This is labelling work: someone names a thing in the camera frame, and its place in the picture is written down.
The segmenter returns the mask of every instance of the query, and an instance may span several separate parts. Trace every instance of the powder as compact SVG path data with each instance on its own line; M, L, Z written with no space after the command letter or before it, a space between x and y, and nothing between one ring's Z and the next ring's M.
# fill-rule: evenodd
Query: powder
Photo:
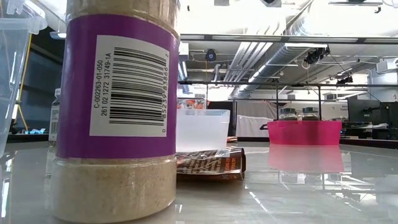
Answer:
M177 12L177 0L68 0L67 22L95 14L129 16L151 22L178 38ZM145 145L131 146L131 150L135 147ZM145 217L173 202L175 178L174 155L147 159L58 158L52 175L53 214L79 223Z

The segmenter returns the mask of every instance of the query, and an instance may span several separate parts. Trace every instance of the table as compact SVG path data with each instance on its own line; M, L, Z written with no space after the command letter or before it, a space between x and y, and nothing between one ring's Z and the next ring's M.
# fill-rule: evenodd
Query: table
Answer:
M246 180L177 183L177 198L126 223L396 223L398 151L372 147L244 147ZM51 216L46 142L8 144L0 159L0 223L65 224Z

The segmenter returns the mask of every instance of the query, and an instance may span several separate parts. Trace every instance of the food wrapper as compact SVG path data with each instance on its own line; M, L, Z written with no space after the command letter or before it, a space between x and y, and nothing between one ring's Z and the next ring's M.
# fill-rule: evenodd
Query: food wrapper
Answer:
M243 148L178 152L177 180L243 180L246 156Z

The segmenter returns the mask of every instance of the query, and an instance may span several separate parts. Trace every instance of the white sticker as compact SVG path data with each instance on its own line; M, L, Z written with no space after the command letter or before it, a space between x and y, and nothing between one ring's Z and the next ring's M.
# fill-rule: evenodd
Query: white sticker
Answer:
M97 36L90 136L166 137L169 51Z
M56 141L58 133L58 118L60 115L60 107L51 107L51 118L50 118L50 129L49 129L49 140Z

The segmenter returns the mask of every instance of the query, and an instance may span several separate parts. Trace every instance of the pink plastic tray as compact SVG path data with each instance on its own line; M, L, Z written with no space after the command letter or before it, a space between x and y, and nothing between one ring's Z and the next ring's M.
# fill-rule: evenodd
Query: pink plastic tray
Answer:
M268 122L269 140L287 145L339 145L341 121Z

